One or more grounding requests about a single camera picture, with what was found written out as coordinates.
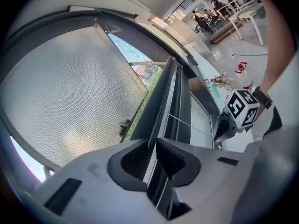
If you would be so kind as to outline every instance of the mesh screen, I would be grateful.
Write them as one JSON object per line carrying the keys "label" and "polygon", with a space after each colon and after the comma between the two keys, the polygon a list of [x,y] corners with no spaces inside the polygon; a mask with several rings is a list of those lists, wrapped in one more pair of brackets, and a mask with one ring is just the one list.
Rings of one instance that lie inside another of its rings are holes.
{"label": "mesh screen", "polygon": [[121,141],[147,90],[95,28],[40,45],[12,69],[0,101],[23,139],[59,166]]}

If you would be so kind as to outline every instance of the black wristband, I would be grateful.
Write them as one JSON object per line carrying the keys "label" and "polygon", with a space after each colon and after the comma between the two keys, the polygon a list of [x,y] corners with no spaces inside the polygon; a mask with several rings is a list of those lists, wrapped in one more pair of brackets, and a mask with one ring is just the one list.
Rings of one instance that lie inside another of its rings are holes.
{"label": "black wristband", "polygon": [[269,109],[272,105],[272,101],[260,91],[258,86],[252,94],[266,109]]}

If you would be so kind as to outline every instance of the white table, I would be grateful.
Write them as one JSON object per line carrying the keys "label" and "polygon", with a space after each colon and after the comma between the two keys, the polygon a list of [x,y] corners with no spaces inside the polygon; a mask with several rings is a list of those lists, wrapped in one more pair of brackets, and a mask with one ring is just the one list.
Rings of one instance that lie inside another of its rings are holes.
{"label": "white table", "polygon": [[253,18],[253,17],[257,14],[256,11],[257,11],[260,7],[261,7],[261,6],[256,7],[256,8],[253,7],[253,10],[250,10],[250,11],[245,11],[245,12],[240,11],[240,12],[238,12],[238,13],[232,15],[231,17],[229,17],[229,20],[230,20],[230,22],[233,24],[234,28],[236,29],[236,31],[237,31],[237,33],[238,33],[240,39],[243,40],[243,37],[242,37],[242,35],[241,35],[239,29],[237,28],[237,26],[236,26],[236,24],[235,24],[235,21],[236,21],[236,20],[239,20],[239,19],[248,19],[248,18],[250,18],[250,20],[251,20],[251,22],[252,22],[252,24],[253,24],[253,26],[254,26],[254,28],[255,28],[255,30],[256,30],[258,39],[260,40],[260,43],[261,43],[261,45],[263,46],[263,39],[262,39],[260,30],[258,29],[257,24],[256,24],[256,21],[255,21],[254,18]]}

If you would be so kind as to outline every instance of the sky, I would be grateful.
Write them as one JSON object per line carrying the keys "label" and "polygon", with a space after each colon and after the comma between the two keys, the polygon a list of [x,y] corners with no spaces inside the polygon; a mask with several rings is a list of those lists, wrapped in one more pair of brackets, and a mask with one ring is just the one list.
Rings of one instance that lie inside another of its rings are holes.
{"label": "sky", "polygon": [[[145,56],[143,53],[141,53],[139,50],[131,46],[130,44],[126,43],[122,39],[118,38],[117,36],[113,34],[108,34],[108,36],[111,38],[113,43],[117,46],[117,48],[120,50],[122,55],[126,58],[128,62],[144,62],[144,61],[150,61],[150,59]],[[132,66],[134,70],[136,70],[139,66]],[[29,154],[27,154],[18,144],[17,142],[11,137],[11,140],[13,142],[13,145],[15,149],[17,150],[18,154],[24,161],[24,163],[27,165],[27,167],[30,169],[30,171],[41,181],[45,181],[46,177],[43,171],[43,165],[37,162],[35,159],[33,159]]]}

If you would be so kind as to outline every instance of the floor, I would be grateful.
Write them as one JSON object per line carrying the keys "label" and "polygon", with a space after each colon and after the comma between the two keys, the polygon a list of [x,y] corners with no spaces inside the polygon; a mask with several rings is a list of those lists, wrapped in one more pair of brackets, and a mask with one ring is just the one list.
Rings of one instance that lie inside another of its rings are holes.
{"label": "floor", "polygon": [[[243,21],[243,26],[239,28],[240,33],[243,36],[243,40],[240,40],[237,32],[232,33],[226,39],[218,43],[217,45],[211,45],[211,52],[206,52],[203,57],[211,63],[220,73],[226,72],[227,78],[237,79],[235,70],[238,68],[239,62],[247,62],[247,71],[253,80],[253,85],[257,87],[260,85],[264,71],[267,65],[267,55],[262,56],[236,56],[235,59],[232,54],[240,55],[259,55],[268,53],[267,42],[267,24],[266,19],[256,18],[256,23],[261,32],[264,45],[261,46],[257,37],[256,31],[250,21]],[[234,82],[231,85],[232,89],[241,88],[238,82]],[[262,113],[260,118],[254,123],[251,128],[253,138],[262,137],[270,126],[273,116],[273,106]]]}

